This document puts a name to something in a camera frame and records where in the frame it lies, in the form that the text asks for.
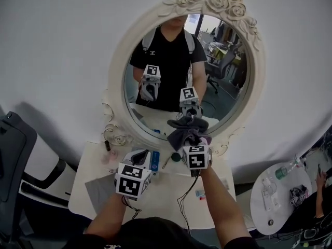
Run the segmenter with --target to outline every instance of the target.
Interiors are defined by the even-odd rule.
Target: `gray backpack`
[[[157,28],[152,29],[148,34],[146,34],[142,40],[142,46],[143,46],[143,50],[146,53],[146,51],[149,49],[154,36],[155,36],[155,32],[156,32]],[[188,45],[188,49],[189,49],[189,54],[192,54],[192,52],[195,50],[195,41],[192,37],[192,35],[185,31],[185,37],[186,37],[186,41],[187,41],[187,45]]]

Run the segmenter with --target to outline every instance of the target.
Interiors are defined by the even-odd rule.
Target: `round mirror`
[[[241,37],[224,21],[195,14],[168,20],[144,36],[128,61],[124,92],[135,122],[166,139],[175,130],[167,121],[182,117],[182,89],[194,87],[211,133],[236,111],[248,77]]]

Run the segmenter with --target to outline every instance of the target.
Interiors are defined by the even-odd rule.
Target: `ornate mirror frame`
[[[243,130],[244,122],[255,108],[265,81],[265,54],[256,27],[257,21],[246,14],[242,0],[164,0],[135,21],[114,52],[103,104],[104,113],[108,115],[105,130],[108,128],[111,131],[115,145],[134,140],[149,148],[171,148],[165,138],[151,135],[135,122],[126,104],[124,78],[131,53],[146,33],[169,19],[188,14],[209,15],[226,22],[240,36],[248,57],[247,79],[237,106],[207,131],[213,137],[211,146],[214,155],[225,153],[230,138]]]

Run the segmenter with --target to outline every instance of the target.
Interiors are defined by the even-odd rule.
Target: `small bottle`
[[[290,161],[286,163],[284,166],[280,167],[275,171],[275,176],[278,179],[282,179],[283,177],[286,177],[288,173],[290,173],[297,165],[299,165],[300,159],[296,158],[293,161]]]

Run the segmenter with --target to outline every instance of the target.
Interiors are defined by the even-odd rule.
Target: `gray towel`
[[[115,173],[85,183],[91,203],[98,214],[106,200],[115,193]]]
[[[212,141],[210,136],[203,134],[208,129],[209,123],[201,118],[183,116],[179,120],[168,120],[167,123],[171,127],[176,128],[167,137],[175,151],[178,151],[185,141],[188,141],[192,146],[200,143],[200,137],[205,138],[208,144]]]

